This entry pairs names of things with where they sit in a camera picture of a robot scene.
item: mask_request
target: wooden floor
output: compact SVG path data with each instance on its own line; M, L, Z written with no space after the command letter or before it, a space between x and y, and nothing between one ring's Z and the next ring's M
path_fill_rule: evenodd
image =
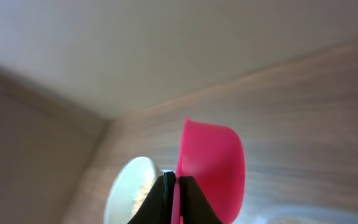
M246 196L236 223L283 204L358 212L357 39L117 119L63 222L102 223L111 184L133 157L174 169L187 116L241 137Z

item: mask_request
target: white bowl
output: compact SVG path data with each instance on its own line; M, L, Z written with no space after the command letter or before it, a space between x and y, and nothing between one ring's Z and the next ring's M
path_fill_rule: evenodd
M124 224L131 219L134 199L143 185L151 189L160 171L147 157L129 161L115 179L104 210L104 224Z

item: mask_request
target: beige wall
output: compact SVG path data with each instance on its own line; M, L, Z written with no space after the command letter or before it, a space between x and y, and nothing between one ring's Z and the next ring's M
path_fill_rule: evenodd
M358 35L358 0L0 0L0 64L105 118Z
M103 124L0 77L0 223L60 223Z

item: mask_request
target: brown wooden surface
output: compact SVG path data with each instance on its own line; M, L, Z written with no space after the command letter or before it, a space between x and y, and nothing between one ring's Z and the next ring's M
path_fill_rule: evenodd
M60 223L103 123L0 77L0 223Z
M282 204L358 212L355 40L116 120L63 222L102 223L114 178L136 156L174 169L186 116L241 137L247 177L237 223Z

